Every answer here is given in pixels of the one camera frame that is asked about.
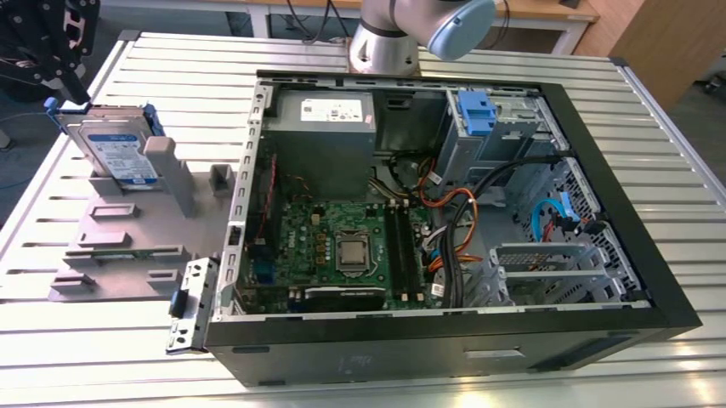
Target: metal table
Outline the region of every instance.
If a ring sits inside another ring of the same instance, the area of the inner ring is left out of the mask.
[[[192,171],[207,171],[241,156],[260,68],[344,71],[344,49],[143,33],[117,42],[92,88],[95,103],[152,102],[177,157]],[[0,233],[0,405],[726,404],[726,194],[631,71],[607,59],[496,52],[444,63],[422,51],[420,68],[427,76],[563,84],[705,326],[578,371],[244,389],[211,355],[164,355],[165,302],[45,302],[92,195],[91,167],[61,135]]]

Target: blue hard drive label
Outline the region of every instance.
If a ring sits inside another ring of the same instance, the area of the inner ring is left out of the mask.
[[[113,179],[120,183],[143,188],[156,182],[159,176],[147,157],[140,154],[141,145],[136,135],[91,134],[88,142]]]

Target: green circuit board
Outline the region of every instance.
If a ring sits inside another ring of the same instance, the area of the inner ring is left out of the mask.
[[[375,286],[386,289],[386,309],[424,309],[424,266],[415,243],[420,226],[428,223],[426,208],[406,208],[411,223],[411,243],[420,288],[411,296],[394,290],[386,210],[379,203],[288,203],[283,208],[280,242],[273,266],[273,283],[256,290],[257,313],[286,313],[288,288],[295,286]],[[366,241],[368,268],[363,272],[340,270],[336,243],[351,238]]]

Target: sticker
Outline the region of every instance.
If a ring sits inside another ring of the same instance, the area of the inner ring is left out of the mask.
[[[431,284],[431,296],[443,298],[443,285],[438,283]]]
[[[434,182],[435,185],[439,185],[442,183],[442,176],[439,176],[434,172],[428,174],[428,179]]]
[[[510,357],[526,357],[515,348],[512,350],[475,350],[464,351],[467,359],[504,359]]]
[[[356,99],[306,99],[299,119],[303,122],[363,122],[363,104]]]
[[[120,183],[145,187],[159,178],[147,157],[140,154],[140,140],[133,134],[91,134],[93,145],[113,179]]]

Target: blue drive bracket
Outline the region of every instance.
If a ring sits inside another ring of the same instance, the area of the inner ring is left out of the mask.
[[[466,131],[471,136],[488,136],[496,124],[496,106],[486,92],[459,91],[458,107],[466,121]]]

